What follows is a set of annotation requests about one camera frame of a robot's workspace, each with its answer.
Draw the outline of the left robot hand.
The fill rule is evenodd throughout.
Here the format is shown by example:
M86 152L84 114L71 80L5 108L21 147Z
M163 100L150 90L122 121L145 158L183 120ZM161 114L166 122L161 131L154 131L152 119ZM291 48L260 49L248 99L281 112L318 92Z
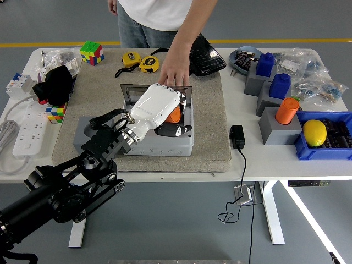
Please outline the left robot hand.
M178 137L191 131L191 125L167 122L174 111L181 113L179 105L184 101L185 96L171 87L158 83L150 85L132 107L130 116L133 122L126 126L126 133L135 142L140 142L150 130L167 137Z

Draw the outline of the person's left hand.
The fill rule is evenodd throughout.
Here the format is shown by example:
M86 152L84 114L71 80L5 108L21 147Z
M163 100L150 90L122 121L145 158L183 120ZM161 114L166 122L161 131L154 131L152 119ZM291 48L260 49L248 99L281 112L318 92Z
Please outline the person's left hand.
M166 86L189 85L190 45L173 43L163 61L158 83Z

